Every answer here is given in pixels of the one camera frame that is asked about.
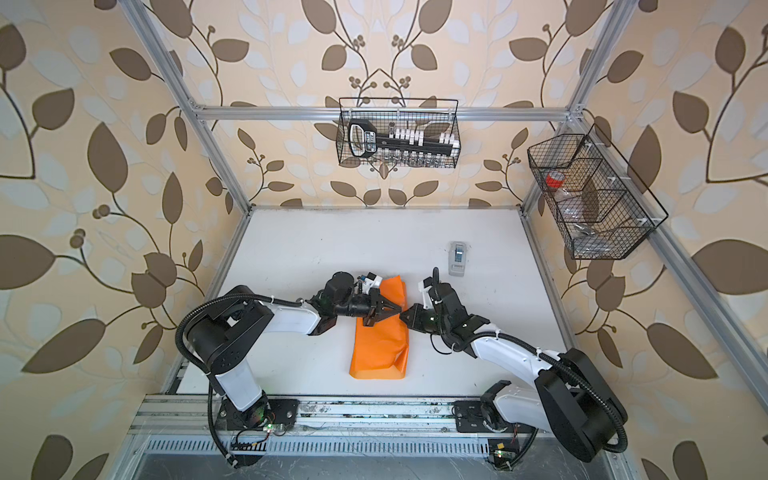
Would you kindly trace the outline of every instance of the black wire basket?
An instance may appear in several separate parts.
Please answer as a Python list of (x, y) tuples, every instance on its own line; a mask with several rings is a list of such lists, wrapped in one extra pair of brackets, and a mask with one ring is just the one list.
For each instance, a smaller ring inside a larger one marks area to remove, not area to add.
[(456, 168), (458, 100), (340, 98), (336, 152), (342, 167)]
[[(574, 260), (624, 259), (669, 217), (618, 149), (627, 173), (608, 163), (598, 147), (610, 147), (606, 140), (593, 126), (586, 135), (562, 134), (528, 149), (531, 172)], [(649, 194), (647, 206), (632, 190)]]

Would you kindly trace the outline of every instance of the wallpaper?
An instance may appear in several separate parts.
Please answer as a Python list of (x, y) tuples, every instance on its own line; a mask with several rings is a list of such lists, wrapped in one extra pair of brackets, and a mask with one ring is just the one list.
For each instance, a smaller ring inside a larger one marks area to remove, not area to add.
[(220, 121), (219, 145), (260, 207), (499, 207), (522, 203), (533, 177), (525, 149), (551, 136), (546, 122), (459, 124), (457, 168), (339, 165), (336, 124)]
[(563, 107), (607, 0), (147, 0), (200, 104)]
[(627, 259), (574, 261), (545, 208), (531, 215), (578, 348), (629, 414), (647, 480), (765, 478), (768, 416), (648, 242)]
[(669, 225), (768, 351), (768, 4), (641, 2), (586, 117), (670, 212)]
[(240, 215), (114, 1), (0, 2), (3, 478), (104, 477)]

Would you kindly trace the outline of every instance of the orange package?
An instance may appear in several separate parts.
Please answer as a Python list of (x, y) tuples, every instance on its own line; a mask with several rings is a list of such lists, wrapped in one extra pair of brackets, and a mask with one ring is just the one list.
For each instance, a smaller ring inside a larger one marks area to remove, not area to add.
[[(383, 280), (382, 295), (406, 309), (406, 285), (399, 276)], [(356, 379), (397, 380), (406, 376), (408, 365), (408, 327), (394, 315), (374, 326), (363, 326), (357, 319), (355, 349), (349, 374)]]

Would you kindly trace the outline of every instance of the wire mesh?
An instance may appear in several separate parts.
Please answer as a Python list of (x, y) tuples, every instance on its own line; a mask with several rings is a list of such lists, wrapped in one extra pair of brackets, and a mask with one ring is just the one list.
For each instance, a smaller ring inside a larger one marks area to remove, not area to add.
[[(531, 146), (528, 163), (571, 256), (575, 260), (621, 260), (667, 214), (660, 204), (663, 217), (643, 208), (625, 184), (633, 178), (616, 172), (596, 138), (594, 128), (586, 135), (558, 135)], [(658, 203), (643, 185), (642, 191), (646, 190)]]
[(456, 167), (461, 153), (457, 100), (363, 100), (339, 99), (336, 152), (341, 166)]

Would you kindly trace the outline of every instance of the white tabletop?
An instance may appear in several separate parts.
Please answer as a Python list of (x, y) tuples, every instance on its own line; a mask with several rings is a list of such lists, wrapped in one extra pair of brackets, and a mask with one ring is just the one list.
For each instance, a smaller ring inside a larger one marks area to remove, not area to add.
[[(466, 274), (448, 275), (452, 241), (468, 244)], [(516, 210), (256, 210), (224, 281), (285, 300), (310, 298), (338, 271), (373, 272), (417, 283), (440, 268), (469, 313), (490, 319), (534, 346), (564, 351), (558, 325)], [(320, 336), (266, 333), (248, 353), (267, 394), (478, 396), (511, 374), (466, 353), (439, 355), (429, 335), (410, 331), (406, 377), (349, 375), (355, 321), (340, 317)], [(435, 344), (443, 351), (440, 338)], [(190, 366), (179, 393), (203, 393), (207, 380)]]

